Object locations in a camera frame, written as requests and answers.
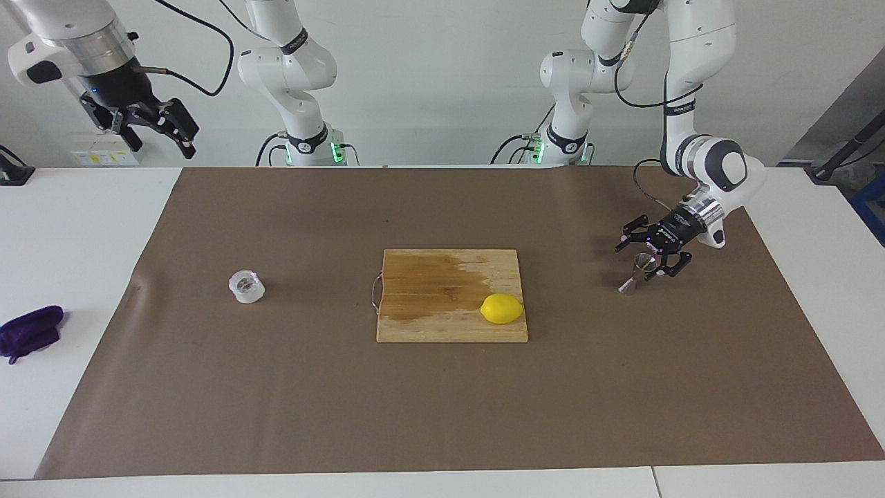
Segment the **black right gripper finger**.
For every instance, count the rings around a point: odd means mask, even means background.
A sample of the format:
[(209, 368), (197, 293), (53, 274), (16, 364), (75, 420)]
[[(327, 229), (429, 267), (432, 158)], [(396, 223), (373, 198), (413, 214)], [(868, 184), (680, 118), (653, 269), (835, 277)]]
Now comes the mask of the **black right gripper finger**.
[(101, 111), (101, 127), (120, 136), (132, 152), (143, 148), (143, 141), (129, 122), (129, 114), (124, 109), (103, 109)]
[(199, 126), (180, 99), (170, 99), (148, 106), (149, 126), (175, 142), (186, 160), (192, 160), (196, 154), (193, 142), (199, 132)]

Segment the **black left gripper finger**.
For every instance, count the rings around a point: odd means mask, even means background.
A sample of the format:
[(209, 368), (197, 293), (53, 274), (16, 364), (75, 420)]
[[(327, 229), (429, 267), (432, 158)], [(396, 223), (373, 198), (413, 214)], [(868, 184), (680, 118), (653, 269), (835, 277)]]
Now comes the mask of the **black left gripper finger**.
[[(644, 267), (644, 281), (650, 281), (656, 275), (669, 275), (676, 277), (692, 259), (692, 255), (686, 251), (673, 251), (664, 249), (654, 249), (653, 255), (647, 265)], [(678, 256), (676, 264), (670, 266), (667, 264), (671, 256)]]
[(640, 215), (638, 218), (629, 221), (623, 227), (622, 239), (616, 245), (615, 251), (621, 252), (632, 243), (640, 243), (655, 253), (655, 247), (650, 242), (654, 229), (655, 225), (650, 223), (648, 215)]

